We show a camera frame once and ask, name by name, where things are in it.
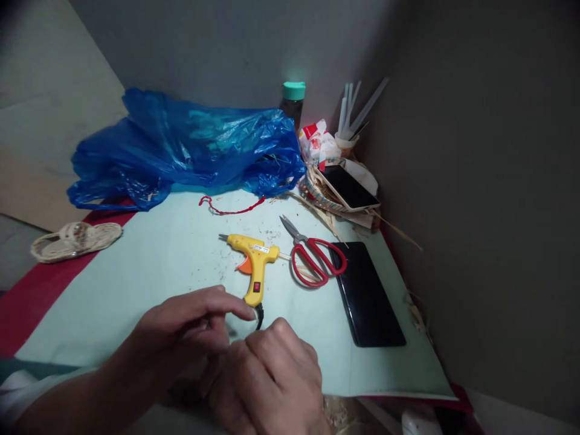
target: sleeve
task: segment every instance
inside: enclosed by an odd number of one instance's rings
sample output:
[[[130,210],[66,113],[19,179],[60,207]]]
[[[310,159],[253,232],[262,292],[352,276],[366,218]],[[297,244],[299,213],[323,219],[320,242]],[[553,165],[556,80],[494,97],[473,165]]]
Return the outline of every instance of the sleeve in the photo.
[[[13,426],[24,411],[48,390],[94,370],[80,369],[66,375],[49,376],[40,381],[25,370],[12,373],[0,385],[0,422],[5,427]]]

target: teal bottle cap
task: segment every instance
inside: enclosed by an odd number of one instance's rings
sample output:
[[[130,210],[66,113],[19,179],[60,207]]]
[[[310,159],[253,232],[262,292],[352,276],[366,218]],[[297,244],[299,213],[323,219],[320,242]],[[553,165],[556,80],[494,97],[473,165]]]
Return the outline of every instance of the teal bottle cap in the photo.
[[[304,100],[306,93],[305,82],[286,82],[284,83],[284,98],[290,101]]]

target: power cord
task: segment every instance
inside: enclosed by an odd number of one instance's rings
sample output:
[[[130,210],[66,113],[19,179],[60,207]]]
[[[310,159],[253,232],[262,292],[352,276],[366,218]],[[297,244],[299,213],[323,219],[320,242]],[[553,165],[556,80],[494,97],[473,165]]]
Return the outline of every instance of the power cord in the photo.
[[[256,312],[258,317],[258,326],[256,326],[256,330],[260,330],[262,327],[262,321],[264,320],[264,307],[262,306],[262,303],[256,305]]]

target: glue gun label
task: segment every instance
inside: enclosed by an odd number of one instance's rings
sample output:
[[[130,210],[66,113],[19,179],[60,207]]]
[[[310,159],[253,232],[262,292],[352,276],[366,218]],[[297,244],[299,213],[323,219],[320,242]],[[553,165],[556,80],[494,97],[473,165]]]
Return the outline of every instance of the glue gun label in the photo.
[[[265,254],[268,254],[270,252],[270,249],[269,248],[265,248],[264,246],[260,246],[260,245],[254,245],[254,248],[253,249],[258,250],[258,251],[261,251],[261,252],[263,252]]]

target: smartphone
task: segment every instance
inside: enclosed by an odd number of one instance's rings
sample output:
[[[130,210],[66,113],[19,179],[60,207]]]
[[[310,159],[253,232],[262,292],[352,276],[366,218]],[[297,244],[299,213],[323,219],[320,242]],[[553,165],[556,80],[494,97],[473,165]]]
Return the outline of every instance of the smartphone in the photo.
[[[350,211],[379,207],[381,203],[340,165],[326,166],[319,171],[326,184]]]
[[[337,276],[352,339],[358,347],[404,346],[407,341],[382,287],[369,251],[362,242],[333,243],[347,260],[347,268]],[[330,250],[332,263],[340,257]]]

